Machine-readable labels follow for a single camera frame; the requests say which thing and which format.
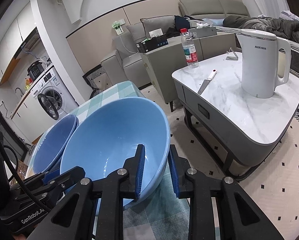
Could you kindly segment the blue bowl back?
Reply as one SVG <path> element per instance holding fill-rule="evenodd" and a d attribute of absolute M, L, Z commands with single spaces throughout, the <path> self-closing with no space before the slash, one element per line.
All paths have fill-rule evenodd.
<path fill-rule="evenodd" d="M 54 172 L 60 169 L 64 149 L 79 125 L 75 115 L 67 115 L 49 130 L 38 144 L 32 170 L 34 173 Z"/>

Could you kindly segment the large blue bowl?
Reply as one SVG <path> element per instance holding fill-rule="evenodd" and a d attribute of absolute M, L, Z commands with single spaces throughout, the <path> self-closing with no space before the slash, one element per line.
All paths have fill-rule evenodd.
<path fill-rule="evenodd" d="M 105 178 L 145 147 L 145 166 L 138 200 L 124 199 L 128 209 L 148 198 L 164 175 L 170 145 L 170 128 L 163 109 L 143 97 L 107 103 L 91 113 L 70 137 L 60 164 L 65 173 L 75 166 L 91 180 Z"/>

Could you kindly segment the white kitchen counter cabinets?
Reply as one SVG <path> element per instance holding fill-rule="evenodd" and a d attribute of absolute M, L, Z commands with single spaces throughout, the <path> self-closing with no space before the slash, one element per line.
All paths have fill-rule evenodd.
<path fill-rule="evenodd" d="M 35 85 L 21 98 L 11 120 L 29 142 L 35 142 L 56 122 L 49 117 L 37 100 L 39 89 Z"/>

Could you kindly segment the white washing machine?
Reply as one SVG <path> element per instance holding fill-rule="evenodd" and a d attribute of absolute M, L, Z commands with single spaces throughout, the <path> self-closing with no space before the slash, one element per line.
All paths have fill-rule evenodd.
<path fill-rule="evenodd" d="M 67 89 L 54 66 L 51 66 L 38 79 L 30 92 L 34 99 L 38 101 L 38 105 L 44 113 L 55 121 L 78 107 L 78 103 Z"/>

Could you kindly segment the marble top coffee table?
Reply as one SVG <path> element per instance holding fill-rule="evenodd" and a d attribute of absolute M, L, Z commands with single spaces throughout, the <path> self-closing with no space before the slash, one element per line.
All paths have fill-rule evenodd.
<path fill-rule="evenodd" d="M 203 81 L 217 74 L 201 95 Z M 299 106 L 299 78 L 289 75 L 269 99 L 259 99 L 241 87 L 241 59 L 227 54 L 203 60 L 198 67 L 172 73 L 184 107 L 185 124 L 204 146 L 226 176 L 245 180 L 279 144 Z M 193 127 L 195 116 L 227 151 L 221 160 L 206 139 Z"/>

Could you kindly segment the yellow oil bottle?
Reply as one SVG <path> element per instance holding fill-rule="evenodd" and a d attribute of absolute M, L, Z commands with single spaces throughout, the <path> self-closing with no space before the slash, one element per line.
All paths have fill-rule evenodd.
<path fill-rule="evenodd" d="M 30 77 L 25 79 L 25 90 L 29 90 L 31 85 L 32 85 L 33 81 Z"/>

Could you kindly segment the grey side cabinet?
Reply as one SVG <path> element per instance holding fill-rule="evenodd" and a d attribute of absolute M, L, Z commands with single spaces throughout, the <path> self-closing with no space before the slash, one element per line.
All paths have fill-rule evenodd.
<path fill-rule="evenodd" d="M 235 49 L 236 39 L 233 33 L 217 32 L 215 36 L 196 38 L 194 45 L 198 60 L 203 61 L 222 55 L 230 48 Z M 140 55 L 152 85 L 164 102 L 169 104 L 171 111 L 174 111 L 173 101 L 178 97 L 172 73 L 187 66 L 181 38 L 170 38 L 168 45 Z"/>

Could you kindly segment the black pressure cooker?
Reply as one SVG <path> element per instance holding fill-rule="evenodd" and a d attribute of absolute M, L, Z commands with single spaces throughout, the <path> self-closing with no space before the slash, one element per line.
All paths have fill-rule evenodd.
<path fill-rule="evenodd" d="M 27 71 L 30 79 L 35 81 L 44 72 L 43 64 L 37 60 L 28 67 Z"/>

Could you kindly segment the clear water bottle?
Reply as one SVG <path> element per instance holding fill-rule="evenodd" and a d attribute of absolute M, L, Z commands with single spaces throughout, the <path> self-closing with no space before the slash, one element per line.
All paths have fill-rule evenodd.
<path fill-rule="evenodd" d="M 186 28 L 180 29 L 181 43 L 187 65 L 196 68 L 199 65 L 198 55 L 192 36 Z"/>

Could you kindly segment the black box on cabinet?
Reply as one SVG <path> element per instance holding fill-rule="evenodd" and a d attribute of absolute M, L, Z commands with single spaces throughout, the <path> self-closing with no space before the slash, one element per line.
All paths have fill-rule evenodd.
<path fill-rule="evenodd" d="M 146 39 L 136 44 L 139 53 L 147 53 L 157 48 L 168 45 L 168 40 L 165 35 Z"/>

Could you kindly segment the black range hood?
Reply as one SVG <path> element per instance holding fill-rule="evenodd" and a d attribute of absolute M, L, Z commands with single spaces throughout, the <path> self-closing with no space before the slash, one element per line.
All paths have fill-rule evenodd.
<path fill-rule="evenodd" d="M 16 60 L 21 53 L 31 52 L 32 48 L 36 46 L 37 42 L 40 40 L 40 36 L 37 28 L 35 28 L 29 36 L 24 40 L 24 42 L 20 45 L 20 47 L 15 52 L 13 58 Z"/>

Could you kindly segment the white electric kettle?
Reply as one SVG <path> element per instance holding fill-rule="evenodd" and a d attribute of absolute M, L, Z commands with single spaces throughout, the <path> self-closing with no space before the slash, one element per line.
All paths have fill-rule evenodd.
<path fill-rule="evenodd" d="M 289 80 L 291 46 L 288 40 L 257 29 L 241 29 L 237 34 L 242 49 L 241 86 L 250 95 L 267 99 L 277 86 Z M 279 51 L 285 51 L 283 76 L 278 75 Z"/>

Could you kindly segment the grey sofa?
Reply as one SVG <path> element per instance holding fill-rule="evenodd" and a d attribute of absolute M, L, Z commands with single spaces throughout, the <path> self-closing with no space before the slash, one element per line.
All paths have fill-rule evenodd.
<path fill-rule="evenodd" d="M 150 31 L 161 29 L 167 38 L 172 38 L 180 36 L 182 28 L 190 27 L 189 21 L 178 15 L 142 18 L 126 26 L 125 33 L 113 38 L 116 49 L 101 61 L 111 84 L 132 81 L 138 88 L 148 85 L 150 78 L 136 45 L 150 38 Z"/>

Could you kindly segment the white handled knife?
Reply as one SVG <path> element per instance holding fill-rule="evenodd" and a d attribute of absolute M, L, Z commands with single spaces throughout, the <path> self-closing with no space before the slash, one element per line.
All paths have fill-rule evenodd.
<path fill-rule="evenodd" d="M 217 74 L 217 70 L 216 69 L 212 70 L 210 75 L 203 81 L 202 85 L 200 86 L 200 88 L 198 90 L 199 95 L 201 95 L 203 93 L 203 91 L 206 89 L 206 87 L 209 85 L 209 83 L 213 80 L 213 78 L 215 77 L 216 74 Z"/>

